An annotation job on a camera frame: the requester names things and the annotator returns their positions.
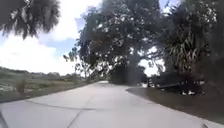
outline treeline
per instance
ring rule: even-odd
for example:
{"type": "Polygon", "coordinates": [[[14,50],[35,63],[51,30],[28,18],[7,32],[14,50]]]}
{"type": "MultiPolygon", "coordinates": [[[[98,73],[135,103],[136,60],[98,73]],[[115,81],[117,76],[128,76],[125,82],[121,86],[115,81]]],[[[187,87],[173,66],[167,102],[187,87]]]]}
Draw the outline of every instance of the treeline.
{"type": "Polygon", "coordinates": [[[104,0],[84,15],[85,27],[68,58],[79,56],[88,69],[122,83],[141,79],[142,59],[163,72],[157,63],[162,59],[166,72],[189,74],[222,90],[222,5],[222,0],[183,0],[163,13],[158,0],[104,0]]]}

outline tree canopy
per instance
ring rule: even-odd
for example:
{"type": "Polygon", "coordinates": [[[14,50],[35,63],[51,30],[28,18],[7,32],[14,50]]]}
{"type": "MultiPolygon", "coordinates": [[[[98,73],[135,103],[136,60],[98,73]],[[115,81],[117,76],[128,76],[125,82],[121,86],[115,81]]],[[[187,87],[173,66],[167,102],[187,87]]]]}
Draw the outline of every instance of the tree canopy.
{"type": "Polygon", "coordinates": [[[57,0],[1,0],[0,30],[3,34],[14,33],[37,36],[40,31],[49,32],[60,16],[57,0]]]}
{"type": "Polygon", "coordinates": [[[137,74],[142,59],[149,65],[163,59],[166,71],[222,81],[221,5],[222,0],[183,0],[164,14],[158,0],[104,0],[84,15],[85,27],[68,58],[78,55],[100,73],[128,67],[122,70],[127,75],[137,74]],[[156,52],[149,52],[152,47],[156,52]]]}

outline roadside grass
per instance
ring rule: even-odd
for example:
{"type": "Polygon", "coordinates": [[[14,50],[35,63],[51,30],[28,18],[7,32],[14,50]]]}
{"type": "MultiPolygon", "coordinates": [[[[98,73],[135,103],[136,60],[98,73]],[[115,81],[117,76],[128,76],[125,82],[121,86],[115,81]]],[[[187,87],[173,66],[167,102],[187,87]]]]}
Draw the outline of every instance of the roadside grass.
{"type": "Polygon", "coordinates": [[[0,79],[1,84],[7,84],[5,87],[12,88],[7,91],[0,91],[0,103],[34,98],[48,95],[70,89],[82,87],[87,83],[85,81],[60,81],[60,80],[7,80],[0,79]]]}
{"type": "Polygon", "coordinates": [[[184,96],[153,88],[130,88],[137,96],[213,122],[224,124],[224,99],[207,95],[184,96]]]}

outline road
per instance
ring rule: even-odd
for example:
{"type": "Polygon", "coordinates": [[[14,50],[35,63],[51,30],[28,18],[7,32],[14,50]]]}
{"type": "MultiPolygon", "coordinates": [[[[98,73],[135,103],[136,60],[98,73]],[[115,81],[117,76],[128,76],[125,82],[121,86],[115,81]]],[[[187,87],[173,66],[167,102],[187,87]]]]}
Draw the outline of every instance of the road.
{"type": "Polygon", "coordinates": [[[128,88],[101,82],[0,109],[9,128],[202,128],[203,123],[224,128],[142,99],[128,88]]]}

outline cloud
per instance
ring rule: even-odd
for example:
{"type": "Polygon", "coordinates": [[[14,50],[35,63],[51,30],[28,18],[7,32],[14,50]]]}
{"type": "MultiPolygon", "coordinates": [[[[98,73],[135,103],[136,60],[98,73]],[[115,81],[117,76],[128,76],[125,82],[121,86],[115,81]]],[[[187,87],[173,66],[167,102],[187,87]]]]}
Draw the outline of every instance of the cloud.
{"type": "Polygon", "coordinates": [[[76,24],[75,19],[81,18],[81,14],[89,6],[97,6],[100,2],[101,0],[60,0],[61,17],[59,24],[47,36],[43,35],[44,38],[42,39],[63,41],[68,38],[78,38],[78,24],[76,24]]]}
{"type": "Polygon", "coordinates": [[[30,72],[59,72],[62,75],[74,71],[73,64],[55,56],[56,49],[39,43],[38,39],[9,36],[0,46],[0,65],[30,72]]]}

